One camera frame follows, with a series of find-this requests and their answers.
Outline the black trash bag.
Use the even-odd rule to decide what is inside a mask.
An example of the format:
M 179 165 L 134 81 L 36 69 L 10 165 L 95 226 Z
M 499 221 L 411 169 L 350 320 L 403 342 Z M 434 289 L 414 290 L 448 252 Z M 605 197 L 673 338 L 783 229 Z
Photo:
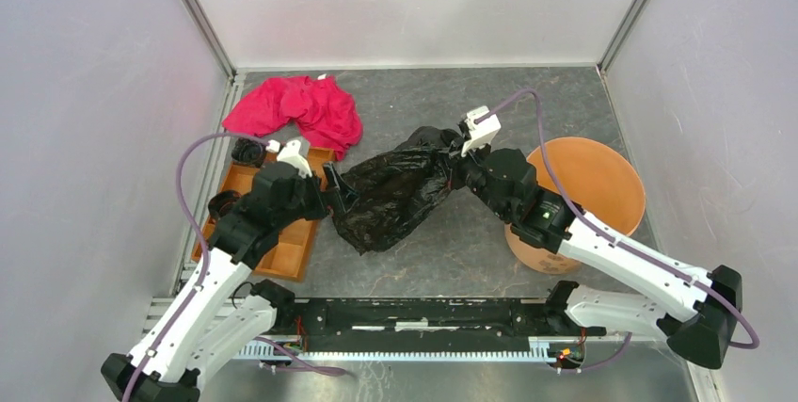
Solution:
M 345 215 L 331 216 L 339 237 L 363 255 L 387 251 L 413 233 L 452 193 L 444 158 L 453 143 L 463 143 L 457 131 L 422 126 L 341 173 L 359 199 Z

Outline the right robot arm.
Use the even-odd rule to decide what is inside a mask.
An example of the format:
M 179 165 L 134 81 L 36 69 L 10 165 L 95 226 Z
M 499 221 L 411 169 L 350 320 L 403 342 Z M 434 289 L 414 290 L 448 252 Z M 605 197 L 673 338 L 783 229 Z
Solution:
M 514 149 L 454 151 L 455 188 L 466 187 L 522 243 L 592 266 L 634 289 L 609 293 L 576 282 L 556 285 L 546 327 L 577 326 L 663 339 L 682 359 L 717 370 L 742 323 L 742 275 L 689 265 L 613 229 L 573 201 L 538 185 L 535 167 Z

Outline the orange trash bin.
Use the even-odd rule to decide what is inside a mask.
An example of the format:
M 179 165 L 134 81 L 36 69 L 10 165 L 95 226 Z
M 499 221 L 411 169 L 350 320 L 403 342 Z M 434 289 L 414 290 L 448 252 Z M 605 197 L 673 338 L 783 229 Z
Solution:
M 625 235 L 640 225 L 646 208 L 645 190 L 637 172 L 618 152 L 583 137 L 559 137 L 545 144 L 551 166 L 568 196 L 605 224 Z M 547 173 L 540 147 L 526 160 L 537 171 L 538 183 L 559 193 Z M 508 247 L 524 265 L 539 273 L 565 275 L 580 269 L 579 261 L 528 246 L 504 229 Z

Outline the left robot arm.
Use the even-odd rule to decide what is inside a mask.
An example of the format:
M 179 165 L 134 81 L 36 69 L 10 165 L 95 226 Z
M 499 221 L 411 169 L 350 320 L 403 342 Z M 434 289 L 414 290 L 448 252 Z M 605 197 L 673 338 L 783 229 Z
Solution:
M 250 191 L 215 225 L 194 273 L 155 327 L 127 353 L 112 353 L 101 374 L 120 401 L 196 401 L 242 348 L 295 323 L 295 295 L 273 281 L 254 285 L 223 321 L 213 319 L 279 234 L 300 219 L 327 216 L 327 192 L 303 157 L 266 163 Z

